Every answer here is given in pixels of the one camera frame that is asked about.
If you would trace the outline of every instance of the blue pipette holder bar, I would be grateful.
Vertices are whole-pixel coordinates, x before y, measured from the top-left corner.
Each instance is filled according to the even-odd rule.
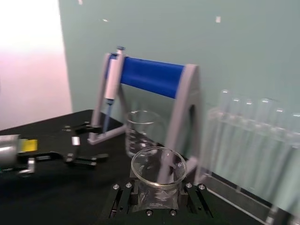
[[[91,125],[100,126],[101,106],[103,105],[106,79],[111,59],[116,54],[106,54],[100,77],[100,89],[98,101],[93,112]],[[165,62],[156,62],[126,57],[124,59],[121,74],[122,84],[153,92],[162,96],[173,98],[175,104],[172,111],[171,122],[166,135],[165,147],[172,150],[180,150],[178,145],[179,136],[185,118],[191,117],[192,121],[192,157],[190,158],[188,170],[194,169],[198,161],[200,150],[200,88],[199,69],[197,65],[176,65]],[[119,87],[119,99],[124,116],[128,113],[127,103],[124,98],[122,86]],[[89,143],[96,144],[117,135],[123,134],[126,125],[109,130],[105,134],[90,133]]]

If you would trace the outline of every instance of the glass beaker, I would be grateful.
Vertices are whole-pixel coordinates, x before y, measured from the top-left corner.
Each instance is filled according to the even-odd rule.
[[[180,184],[187,175],[187,164],[179,153],[163,147],[149,147],[136,153],[131,169],[140,180],[138,205],[133,211],[178,209]],[[158,182],[162,171],[167,177],[166,183]]]
[[[133,157],[140,150],[156,146],[162,142],[164,125],[161,117],[145,110],[136,110],[127,114],[126,153]]]

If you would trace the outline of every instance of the screw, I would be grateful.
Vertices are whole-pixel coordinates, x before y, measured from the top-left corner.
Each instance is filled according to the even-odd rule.
[[[127,187],[127,188],[131,188],[131,186],[132,186],[131,183],[127,183],[127,184],[126,184],[126,187]]]
[[[187,188],[191,188],[193,185],[191,183],[186,184]]]
[[[175,211],[175,210],[171,210],[171,211],[170,211],[170,214],[171,214],[171,216],[174,217],[174,216],[176,216],[176,211]]]
[[[152,211],[151,211],[151,210],[147,210],[147,211],[146,211],[146,215],[147,215],[148,217],[152,216]]]
[[[199,187],[200,190],[204,190],[205,189],[205,185],[204,184],[200,184],[198,187]]]
[[[115,189],[115,190],[117,190],[119,188],[119,185],[117,185],[117,184],[115,184],[114,186],[113,186],[113,189]]]

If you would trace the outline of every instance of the light green wall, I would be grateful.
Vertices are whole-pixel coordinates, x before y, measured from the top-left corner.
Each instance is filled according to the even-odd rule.
[[[94,108],[103,56],[117,45],[136,58],[198,64],[204,114],[222,89],[276,99],[300,112],[299,0],[82,2],[60,0],[74,112]],[[143,109],[169,118],[169,99],[126,92],[131,100],[145,98]],[[113,115],[120,119],[118,106]]]

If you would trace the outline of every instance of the yellow tape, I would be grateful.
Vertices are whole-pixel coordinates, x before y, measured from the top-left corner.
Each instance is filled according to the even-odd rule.
[[[22,151],[36,151],[38,150],[38,141],[37,140],[25,140],[23,141]]]

